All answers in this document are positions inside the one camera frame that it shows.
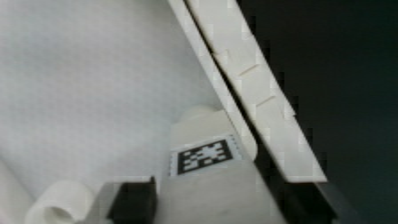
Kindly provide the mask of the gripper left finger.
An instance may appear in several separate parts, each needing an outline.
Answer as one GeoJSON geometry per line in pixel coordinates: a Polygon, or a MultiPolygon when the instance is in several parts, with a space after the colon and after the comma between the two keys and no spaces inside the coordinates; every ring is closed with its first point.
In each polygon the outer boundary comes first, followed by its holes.
{"type": "Polygon", "coordinates": [[[94,224],[152,224],[158,207],[156,179],[108,183],[97,201],[94,224]]]}

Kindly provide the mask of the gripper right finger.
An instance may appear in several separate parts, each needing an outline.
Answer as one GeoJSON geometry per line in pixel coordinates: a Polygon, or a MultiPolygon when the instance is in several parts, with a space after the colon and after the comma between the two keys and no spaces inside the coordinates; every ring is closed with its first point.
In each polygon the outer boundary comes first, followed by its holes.
{"type": "Polygon", "coordinates": [[[284,183],[279,196],[287,224],[362,224],[362,217],[330,182],[284,183]]]}

